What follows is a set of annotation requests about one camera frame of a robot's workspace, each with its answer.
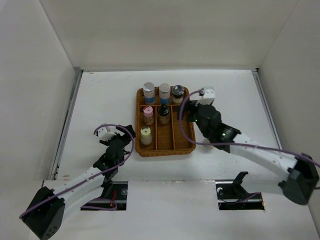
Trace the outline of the silver lid blue label jar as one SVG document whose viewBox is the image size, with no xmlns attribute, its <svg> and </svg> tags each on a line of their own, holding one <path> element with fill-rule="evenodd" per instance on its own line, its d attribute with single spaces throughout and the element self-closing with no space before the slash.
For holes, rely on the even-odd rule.
<svg viewBox="0 0 320 240">
<path fill-rule="evenodd" d="M 143 85 L 143 97 L 144 102 L 148 105 L 155 104 L 156 97 L 155 97 L 155 86 L 151 82 L 146 82 Z"/>
</svg>

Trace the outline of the black round cap spice bottle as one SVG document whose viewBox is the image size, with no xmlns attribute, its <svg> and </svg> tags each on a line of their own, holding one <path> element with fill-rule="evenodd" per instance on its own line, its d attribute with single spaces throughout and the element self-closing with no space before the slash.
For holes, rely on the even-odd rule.
<svg viewBox="0 0 320 240">
<path fill-rule="evenodd" d="M 213 150 L 215 148 L 207 138 L 205 138 L 202 143 L 204 144 L 203 146 L 209 150 Z"/>
</svg>

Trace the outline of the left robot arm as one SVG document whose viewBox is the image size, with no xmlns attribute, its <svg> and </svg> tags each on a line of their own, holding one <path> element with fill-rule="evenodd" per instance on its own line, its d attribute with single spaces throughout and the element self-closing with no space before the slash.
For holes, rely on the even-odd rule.
<svg viewBox="0 0 320 240">
<path fill-rule="evenodd" d="M 43 186 L 20 215 L 38 239 L 50 239 L 64 219 L 81 208 L 88 209 L 87 203 L 91 200 L 105 200 L 112 195 L 112 179 L 131 156 L 132 152 L 125 147 L 135 144 L 136 133 L 132 125 L 116 125 L 115 132 L 110 131 L 110 127 L 110 124 L 102 124 L 94 130 L 106 150 L 89 169 L 57 188 Z"/>
</svg>

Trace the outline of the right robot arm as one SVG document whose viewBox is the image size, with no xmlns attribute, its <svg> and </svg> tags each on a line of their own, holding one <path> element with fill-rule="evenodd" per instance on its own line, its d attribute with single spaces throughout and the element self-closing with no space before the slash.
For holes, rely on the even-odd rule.
<svg viewBox="0 0 320 240">
<path fill-rule="evenodd" d="M 203 146 L 245 158 L 275 174 L 273 179 L 263 179 L 241 171 L 222 190 L 223 197 L 235 195 L 245 200 L 250 194 L 265 192 L 283 195 L 298 205 L 309 203 L 320 180 L 317 171 L 320 165 L 309 155 L 259 144 L 237 128 L 223 123 L 221 113 L 210 104 L 185 100 L 180 105 L 178 119 L 182 120 L 185 114 L 187 121 L 195 123 L 207 139 Z"/>
</svg>

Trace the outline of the pink cap spice bottle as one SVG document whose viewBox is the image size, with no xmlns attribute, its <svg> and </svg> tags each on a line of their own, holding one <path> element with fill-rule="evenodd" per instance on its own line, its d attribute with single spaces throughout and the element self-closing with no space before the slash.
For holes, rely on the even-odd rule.
<svg viewBox="0 0 320 240">
<path fill-rule="evenodd" d="M 150 126 L 155 122 L 154 110 L 150 105 L 143 108 L 143 122 L 147 126 Z"/>
</svg>

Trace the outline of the grey lid grinder bottle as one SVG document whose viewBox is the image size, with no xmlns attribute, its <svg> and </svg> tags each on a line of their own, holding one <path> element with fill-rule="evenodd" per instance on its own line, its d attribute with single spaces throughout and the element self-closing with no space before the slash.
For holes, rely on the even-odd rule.
<svg viewBox="0 0 320 240">
<path fill-rule="evenodd" d="M 185 92 L 185 88 L 182 85 L 175 85 L 173 86 L 172 90 L 172 95 L 173 95 L 173 103 L 174 104 L 181 104 L 183 101 L 183 97 L 184 97 L 184 92 Z"/>
</svg>

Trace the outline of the yellow cap spice bottle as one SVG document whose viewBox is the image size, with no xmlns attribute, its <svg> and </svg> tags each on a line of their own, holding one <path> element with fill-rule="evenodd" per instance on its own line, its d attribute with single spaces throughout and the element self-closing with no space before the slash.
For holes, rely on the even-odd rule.
<svg viewBox="0 0 320 240">
<path fill-rule="evenodd" d="M 140 129 L 140 142 L 145 146 L 152 143 L 151 129 L 148 126 L 144 126 Z"/>
</svg>

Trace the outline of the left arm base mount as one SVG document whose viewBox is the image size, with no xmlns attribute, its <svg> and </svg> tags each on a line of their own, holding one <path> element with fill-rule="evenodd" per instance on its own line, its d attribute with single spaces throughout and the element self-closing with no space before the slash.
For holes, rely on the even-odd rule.
<svg viewBox="0 0 320 240">
<path fill-rule="evenodd" d="M 111 181 L 100 197 L 81 207 L 81 211 L 126 211 L 128 198 L 128 181 Z"/>
</svg>

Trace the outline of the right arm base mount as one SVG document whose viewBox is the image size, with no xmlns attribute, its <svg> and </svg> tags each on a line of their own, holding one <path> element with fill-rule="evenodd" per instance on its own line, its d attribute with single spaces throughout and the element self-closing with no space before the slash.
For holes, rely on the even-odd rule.
<svg viewBox="0 0 320 240">
<path fill-rule="evenodd" d="M 241 171 L 235 179 L 216 180 L 217 204 L 220 211 L 265 210 L 260 192 L 248 193 L 243 187 L 243 179 L 249 173 Z"/>
</svg>

